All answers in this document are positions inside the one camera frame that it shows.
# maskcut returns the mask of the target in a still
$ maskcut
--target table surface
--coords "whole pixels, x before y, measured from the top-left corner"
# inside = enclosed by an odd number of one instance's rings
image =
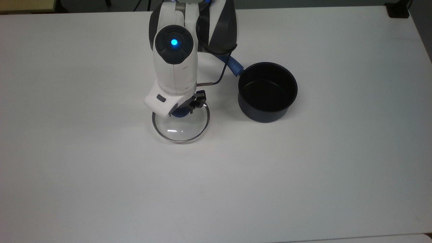
[[[415,234],[339,240],[317,240],[310,243],[432,243],[432,239],[424,234]]]
[[[5,242],[264,243],[432,231],[432,64],[383,6],[239,10],[245,66],[297,100],[261,124],[237,78],[206,87],[198,141],[158,136],[150,13],[0,16]],[[223,64],[199,55],[199,82]]]
[[[54,11],[56,0],[1,0],[0,13],[50,12]]]

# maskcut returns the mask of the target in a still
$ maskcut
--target black cooking pot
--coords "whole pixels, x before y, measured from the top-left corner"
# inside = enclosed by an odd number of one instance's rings
[[[226,62],[228,56],[219,56]],[[233,57],[227,66],[238,81],[238,104],[245,115],[256,122],[274,122],[288,110],[297,97],[297,82],[286,68],[260,62],[244,69]]]

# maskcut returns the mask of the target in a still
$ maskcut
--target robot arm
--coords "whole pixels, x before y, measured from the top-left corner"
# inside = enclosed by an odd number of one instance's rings
[[[165,2],[151,15],[149,39],[157,78],[144,102],[159,116],[166,118],[202,96],[195,94],[198,51],[224,54],[236,46],[233,0],[211,4]]]

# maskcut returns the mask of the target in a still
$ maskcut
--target blue handle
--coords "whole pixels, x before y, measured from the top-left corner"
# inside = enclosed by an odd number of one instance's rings
[[[216,57],[219,58],[219,60],[223,61],[224,63],[228,59],[228,55],[225,55],[225,56],[216,56]],[[234,59],[233,57],[229,58],[227,66],[231,69],[232,73],[236,77],[238,77],[239,75],[241,75],[241,73],[243,73],[243,71],[245,70],[245,68],[236,59]]]

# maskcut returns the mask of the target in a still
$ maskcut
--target circular button panel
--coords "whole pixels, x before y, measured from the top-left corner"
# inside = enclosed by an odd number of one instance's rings
[[[157,52],[167,63],[180,64],[191,54],[193,39],[184,27],[171,25],[159,31],[155,43]]]

